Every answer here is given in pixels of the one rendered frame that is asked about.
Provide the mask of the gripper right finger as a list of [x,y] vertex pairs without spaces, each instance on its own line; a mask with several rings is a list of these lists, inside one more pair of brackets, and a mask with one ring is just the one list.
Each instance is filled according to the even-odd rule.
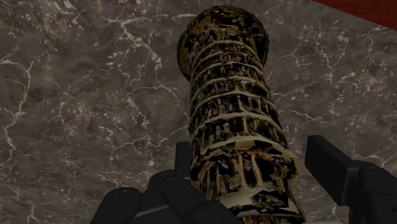
[[349,224],[397,224],[397,177],[353,160],[321,135],[307,138],[305,167],[339,206]]

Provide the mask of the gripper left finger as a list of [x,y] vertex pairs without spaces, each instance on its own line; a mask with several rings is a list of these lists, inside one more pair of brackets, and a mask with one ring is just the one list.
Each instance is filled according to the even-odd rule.
[[132,187],[111,190],[90,224],[243,224],[192,186],[190,167],[189,142],[178,142],[173,170],[152,175],[143,193]]

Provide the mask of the brown tower figure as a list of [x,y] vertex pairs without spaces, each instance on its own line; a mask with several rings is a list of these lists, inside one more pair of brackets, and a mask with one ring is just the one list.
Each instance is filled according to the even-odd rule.
[[244,224],[303,224],[293,196],[293,152],[264,77],[269,38],[235,6],[214,6],[188,24],[178,64],[190,82],[191,179]]

